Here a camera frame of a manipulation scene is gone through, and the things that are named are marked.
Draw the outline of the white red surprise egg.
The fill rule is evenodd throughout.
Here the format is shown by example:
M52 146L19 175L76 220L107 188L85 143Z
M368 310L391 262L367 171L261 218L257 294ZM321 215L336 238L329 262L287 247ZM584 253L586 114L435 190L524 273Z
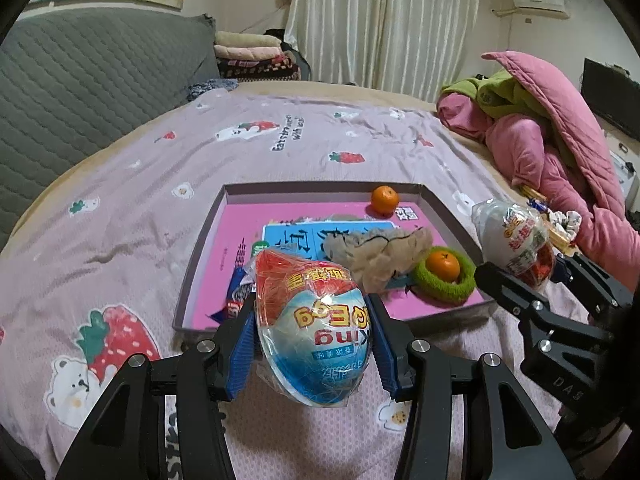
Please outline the white red surprise egg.
M471 218L486 261L533 289L550 278L555 255L535 209L491 198L475 204Z

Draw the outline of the orange tangerine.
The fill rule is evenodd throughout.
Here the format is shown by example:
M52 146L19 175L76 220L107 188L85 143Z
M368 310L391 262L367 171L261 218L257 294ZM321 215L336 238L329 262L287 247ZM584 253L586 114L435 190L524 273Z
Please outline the orange tangerine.
M399 202L399 194L388 185L378 186L370 197L371 209L383 217L391 216L398 207Z
M425 267L446 283L456 282L461 273L460 262L449 249L432 250L426 258Z

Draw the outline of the blue red surprise egg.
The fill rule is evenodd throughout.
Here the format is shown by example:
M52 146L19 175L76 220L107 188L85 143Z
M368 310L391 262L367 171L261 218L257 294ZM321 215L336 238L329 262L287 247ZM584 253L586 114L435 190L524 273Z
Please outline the blue red surprise egg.
M349 270L267 248L254 271L262 377L300 404L344 406L368 365L371 335Z

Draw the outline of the snack packets pile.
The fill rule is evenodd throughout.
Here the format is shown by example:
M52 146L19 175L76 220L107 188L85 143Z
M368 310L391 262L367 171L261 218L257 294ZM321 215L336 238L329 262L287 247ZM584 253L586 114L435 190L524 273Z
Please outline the snack packets pile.
M576 238L582 226L580 213L574 210L567 212L552 210L548 205L547 197L527 185L521 185L518 190L526 198L527 205L540 213L552 245L563 255L574 255L577 252Z

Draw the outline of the green fuzzy hair scrunchie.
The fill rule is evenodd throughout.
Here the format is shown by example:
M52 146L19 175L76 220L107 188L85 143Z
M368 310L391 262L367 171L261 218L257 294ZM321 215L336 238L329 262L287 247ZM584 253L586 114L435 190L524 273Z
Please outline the green fuzzy hair scrunchie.
M461 273L458 280L454 283L446 283L439 278L436 278L434 274L431 274L425 267L425 261L432 250L435 249L449 249L459 260L461 266ZM468 300L472 292L474 292L475 283L475 269L476 266L472 263L472 260L461 252L446 247L446 246L434 246L430 249L425 258L423 258L416 267L411 271L410 276L413 280L414 287L423 295L440 302L441 304L448 304L448 306L462 306L466 300Z

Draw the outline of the beige mesh bath pouf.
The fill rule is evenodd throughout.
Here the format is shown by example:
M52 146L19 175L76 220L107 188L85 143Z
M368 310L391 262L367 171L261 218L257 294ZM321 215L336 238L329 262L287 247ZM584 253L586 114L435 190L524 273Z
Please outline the beige mesh bath pouf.
M322 243L326 258L349 270L366 294L384 292L389 281L412 271L432 247L433 234L425 226L330 233Z

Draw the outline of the orange tangerine in tray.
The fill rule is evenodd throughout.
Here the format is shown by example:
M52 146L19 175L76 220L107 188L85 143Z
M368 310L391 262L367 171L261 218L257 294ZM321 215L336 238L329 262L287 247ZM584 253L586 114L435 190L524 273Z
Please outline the orange tangerine in tray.
M399 202L399 194L388 185L378 186L370 197L371 209L383 217L391 216L398 207Z

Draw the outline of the pink strawberry print bedspread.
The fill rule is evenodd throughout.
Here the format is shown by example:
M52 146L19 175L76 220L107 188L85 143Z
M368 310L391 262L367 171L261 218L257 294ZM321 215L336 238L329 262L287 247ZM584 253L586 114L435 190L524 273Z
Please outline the pink strawberry print bedspread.
M241 84L157 117L59 177L1 254L1 426L54 479L101 393L80 342L97 314L142 324L144 353L179 352L171 327L210 206L225 184L424 184L475 237L474 203L521 201L482 147L447 130L432 104L316 82ZM516 322L502 309L438 335L442 350L495 351L553 427L560 404L518 370ZM304 408L252 376L223 405L238 479L393 479L402 426L370 361L344 408Z

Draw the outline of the blue cookie snack packet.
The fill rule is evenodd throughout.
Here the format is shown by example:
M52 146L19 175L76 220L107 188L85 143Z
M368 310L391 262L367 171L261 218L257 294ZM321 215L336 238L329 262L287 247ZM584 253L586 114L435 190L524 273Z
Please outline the blue cookie snack packet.
M236 266L224 297L222 308L208 317L221 324L228 318L236 318L251 292L255 290L255 265L250 261L245 266Z

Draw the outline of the green garment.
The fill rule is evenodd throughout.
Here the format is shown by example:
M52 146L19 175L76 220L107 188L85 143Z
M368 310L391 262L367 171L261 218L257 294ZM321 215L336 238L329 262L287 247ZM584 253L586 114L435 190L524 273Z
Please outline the green garment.
M546 109L506 70L488 78L460 79L442 87L440 96L453 93L466 96L492 119L511 114L549 119Z

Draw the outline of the blue book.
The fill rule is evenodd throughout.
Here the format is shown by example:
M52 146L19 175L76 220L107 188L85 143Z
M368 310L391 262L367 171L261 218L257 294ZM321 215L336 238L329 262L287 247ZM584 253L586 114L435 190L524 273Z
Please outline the blue book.
M373 229L395 229L393 222L348 220L271 223L262 228L262 238L252 246L252 256L265 248L296 255L309 260L326 260L323 242L330 235L365 233Z

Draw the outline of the white air conditioner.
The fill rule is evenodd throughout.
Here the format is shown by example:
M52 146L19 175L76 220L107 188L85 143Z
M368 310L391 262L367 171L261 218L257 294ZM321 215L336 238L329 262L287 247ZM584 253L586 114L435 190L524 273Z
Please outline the white air conditioner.
M527 14L567 20L570 17L566 0L512 0L514 9Z

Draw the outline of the stack of folded blankets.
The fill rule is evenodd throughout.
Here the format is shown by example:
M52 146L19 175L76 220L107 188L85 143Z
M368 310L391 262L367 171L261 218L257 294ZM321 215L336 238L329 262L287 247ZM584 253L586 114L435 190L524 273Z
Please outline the stack of folded blankets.
M279 36L216 32L214 53L219 76L241 82L303 80L308 65Z

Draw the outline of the grey quilted headboard cover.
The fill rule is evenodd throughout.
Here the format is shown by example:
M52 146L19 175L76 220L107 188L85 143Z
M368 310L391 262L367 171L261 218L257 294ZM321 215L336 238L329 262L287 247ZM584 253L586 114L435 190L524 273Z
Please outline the grey quilted headboard cover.
M59 176L218 77L216 22L124 8L17 21L1 44L1 238Z

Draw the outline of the black wall television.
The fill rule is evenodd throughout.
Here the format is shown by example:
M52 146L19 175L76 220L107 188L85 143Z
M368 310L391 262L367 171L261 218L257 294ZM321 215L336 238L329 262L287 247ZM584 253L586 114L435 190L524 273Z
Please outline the black wall television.
M594 114L638 140L640 87L627 75L590 58L584 59L580 93Z

